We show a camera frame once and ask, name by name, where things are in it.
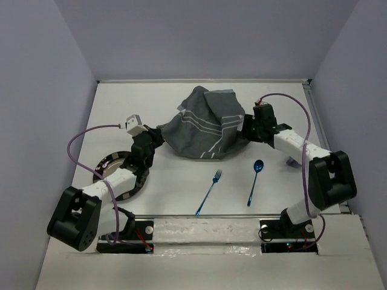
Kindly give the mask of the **grey striped cloth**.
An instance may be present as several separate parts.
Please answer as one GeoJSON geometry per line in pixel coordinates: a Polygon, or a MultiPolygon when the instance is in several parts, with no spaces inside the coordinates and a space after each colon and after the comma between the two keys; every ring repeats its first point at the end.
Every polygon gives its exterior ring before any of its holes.
{"type": "Polygon", "coordinates": [[[220,160],[245,148],[239,136],[245,110],[232,89],[193,89],[181,102],[178,114],[159,125],[165,142],[177,155],[193,160],[220,160]]]}

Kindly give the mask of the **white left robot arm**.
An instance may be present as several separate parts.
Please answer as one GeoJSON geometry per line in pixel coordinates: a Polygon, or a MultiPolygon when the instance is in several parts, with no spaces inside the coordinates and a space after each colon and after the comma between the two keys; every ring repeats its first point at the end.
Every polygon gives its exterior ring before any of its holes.
{"type": "Polygon", "coordinates": [[[102,235],[99,230],[100,213],[109,205],[114,210],[114,238],[107,238],[111,245],[119,238],[126,239],[134,231],[134,215],[118,207],[139,192],[144,186],[149,169],[153,165],[156,148],[164,139],[159,128],[140,125],[139,132],[132,133],[133,144],[124,162],[106,178],[87,167],[86,170],[98,177],[98,181],[84,188],[66,188],[56,205],[47,226],[47,234],[78,251],[86,250],[92,241],[102,235]]]}

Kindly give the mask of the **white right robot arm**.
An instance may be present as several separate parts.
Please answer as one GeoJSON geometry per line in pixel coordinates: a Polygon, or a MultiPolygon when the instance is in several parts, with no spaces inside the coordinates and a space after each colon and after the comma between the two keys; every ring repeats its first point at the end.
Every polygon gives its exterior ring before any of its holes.
{"type": "Polygon", "coordinates": [[[239,137],[268,144],[288,155],[302,169],[304,196],[281,212],[278,229],[283,236],[294,236],[300,230],[300,224],[356,197],[356,182],[345,152],[323,149],[309,142],[307,136],[300,136],[291,126],[279,124],[270,104],[257,105],[253,111],[253,115],[241,117],[239,137]]]}

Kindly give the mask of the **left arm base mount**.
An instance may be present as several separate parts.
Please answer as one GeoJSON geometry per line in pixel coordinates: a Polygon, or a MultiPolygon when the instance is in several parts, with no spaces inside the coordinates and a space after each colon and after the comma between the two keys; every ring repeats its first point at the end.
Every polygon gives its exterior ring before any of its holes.
{"type": "Polygon", "coordinates": [[[134,228],[119,234],[115,245],[106,242],[105,236],[97,241],[96,251],[100,254],[153,254],[154,221],[152,219],[137,220],[134,228]]]}

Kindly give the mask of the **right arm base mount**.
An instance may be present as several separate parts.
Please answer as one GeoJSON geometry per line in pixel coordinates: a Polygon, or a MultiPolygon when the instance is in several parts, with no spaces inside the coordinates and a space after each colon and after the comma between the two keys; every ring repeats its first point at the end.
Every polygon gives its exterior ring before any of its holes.
{"type": "Polygon", "coordinates": [[[263,254],[318,253],[311,220],[290,229],[283,229],[280,220],[263,219],[259,221],[258,237],[263,254]]]}

